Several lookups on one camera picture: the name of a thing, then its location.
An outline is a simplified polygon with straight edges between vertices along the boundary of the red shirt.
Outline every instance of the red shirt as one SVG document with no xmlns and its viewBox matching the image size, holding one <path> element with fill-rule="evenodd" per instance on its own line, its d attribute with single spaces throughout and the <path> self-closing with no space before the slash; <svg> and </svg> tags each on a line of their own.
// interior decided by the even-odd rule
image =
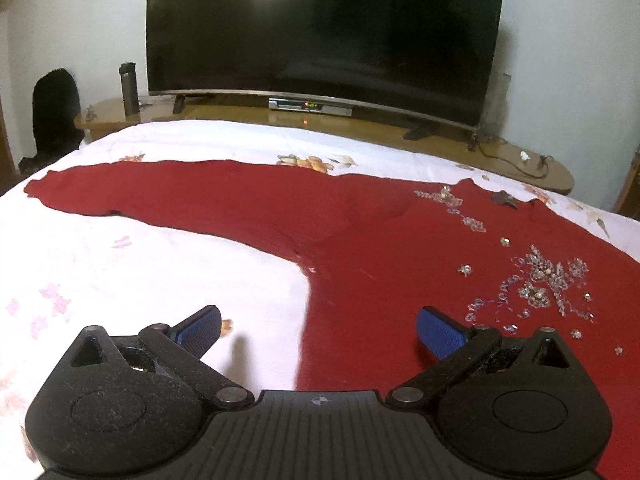
<svg viewBox="0 0 640 480">
<path fill-rule="evenodd" d="M 425 305 L 506 335 L 553 326 L 613 416 L 598 470 L 637 476 L 640 265 L 538 200 L 512 208 L 470 180 L 444 187 L 228 160 L 79 166 L 25 191 L 58 210 L 117 212 L 297 262 L 311 285 L 300 390 L 384 395 L 420 373 L 433 362 L 415 334 Z"/>
</svg>

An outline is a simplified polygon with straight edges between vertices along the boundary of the white wall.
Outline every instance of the white wall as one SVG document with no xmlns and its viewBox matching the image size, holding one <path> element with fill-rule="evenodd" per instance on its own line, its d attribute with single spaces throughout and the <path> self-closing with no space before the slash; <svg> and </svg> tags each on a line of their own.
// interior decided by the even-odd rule
<svg viewBox="0 0 640 480">
<path fill-rule="evenodd" d="M 7 14 L 0 95 L 15 160 L 34 153 L 31 93 L 49 70 L 73 74 L 83 106 L 120 95 L 124 61 L 138 64 L 146 92 L 146 0 L 14 0 Z M 503 5 L 497 61 L 512 76 L 504 137 L 553 155 L 574 174 L 574 196 L 605 208 L 640 143 L 639 16 L 640 0 Z"/>
</svg>

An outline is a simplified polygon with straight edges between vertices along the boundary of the white bedsheet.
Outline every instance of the white bedsheet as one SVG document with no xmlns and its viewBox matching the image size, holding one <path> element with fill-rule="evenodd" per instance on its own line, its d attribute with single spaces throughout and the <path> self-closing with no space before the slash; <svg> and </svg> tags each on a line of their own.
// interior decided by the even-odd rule
<svg viewBox="0 0 640 480">
<path fill-rule="evenodd" d="M 329 174 L 446 184 L 472 178 L 520 200 L 538 196 L 560 216 L 640 261 L 640 224 L 633 220 L 434 156 L 293 128 L 222 121 L 143 124 L 81 146 L 49 169 L 140 155 L 143 163 L 230 158 L 260 164 L 314 156 L 330 165 L 324 166 Z M 25 184 L 0 198 L 0 478 L 31 480 L 42 471 L 25 454 L 20 426 L 51 369 L 89 324 L 130 335 L 216 304 L 234 321 L 234 331 L 203 361 L 256 394 L 293 388 L 308 297 L 308 283 L 295 264 L 223 238 L 54 211 L 27 198 Z"/>
</svg>

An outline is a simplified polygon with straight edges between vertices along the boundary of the television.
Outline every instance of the television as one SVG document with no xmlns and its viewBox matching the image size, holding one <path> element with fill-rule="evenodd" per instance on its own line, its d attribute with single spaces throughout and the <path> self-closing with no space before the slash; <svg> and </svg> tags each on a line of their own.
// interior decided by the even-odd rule
<svg viewBox="0 0 640 480">
<path fill-rule="evenodd" d="M 502 0 L 147 0 L 151 94 L 240 93 L 478 126 Z"/>
</svg>

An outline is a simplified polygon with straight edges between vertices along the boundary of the black chair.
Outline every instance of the black chair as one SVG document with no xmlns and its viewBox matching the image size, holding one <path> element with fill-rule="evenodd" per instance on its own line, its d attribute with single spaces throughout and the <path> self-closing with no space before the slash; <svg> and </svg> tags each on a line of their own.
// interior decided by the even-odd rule
<svg viewBox="0 0 640 480">
<path fill-rule="evenodd" d="M 22 174 L 33 174 L 76 150 L 84 138 L 74 118 L 80 96 L 73 76 L 63 68 L 49 72 L 33 89 L 33 137 L 36 155 L 18 164 Z"/>
</svg>

